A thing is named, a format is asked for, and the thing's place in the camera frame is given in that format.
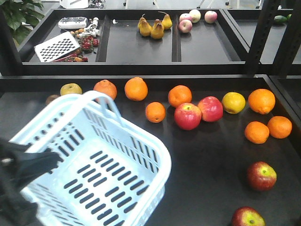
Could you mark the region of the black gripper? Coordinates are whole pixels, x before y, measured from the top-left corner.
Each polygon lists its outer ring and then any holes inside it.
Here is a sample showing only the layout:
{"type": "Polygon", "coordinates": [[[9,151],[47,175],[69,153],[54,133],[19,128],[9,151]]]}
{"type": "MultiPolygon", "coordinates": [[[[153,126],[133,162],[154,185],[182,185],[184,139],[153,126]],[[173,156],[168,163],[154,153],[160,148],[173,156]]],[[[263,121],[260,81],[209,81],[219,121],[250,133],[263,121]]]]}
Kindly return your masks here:
{"type": "Polygon", "coordinates": [[[62,158],[55,152],[27,153],[31,147],[0,139],[0,185],[25,186],[58,167],[62,158]]]}

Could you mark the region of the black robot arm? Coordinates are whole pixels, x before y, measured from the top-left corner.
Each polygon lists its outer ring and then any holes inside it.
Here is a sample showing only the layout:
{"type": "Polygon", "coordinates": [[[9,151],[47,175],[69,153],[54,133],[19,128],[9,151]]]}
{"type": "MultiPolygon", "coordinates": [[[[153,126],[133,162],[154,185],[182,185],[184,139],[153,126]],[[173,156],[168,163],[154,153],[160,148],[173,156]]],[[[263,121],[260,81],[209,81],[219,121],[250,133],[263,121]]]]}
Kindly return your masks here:
{"type": "Polygon", "coordinates": [[[21,190],[62,160],[55,152],[27,153],[29,147],[0,139],[0,212],[17,226],[35,221],[38,210],[37,203],[27,201],[21,190]]]}

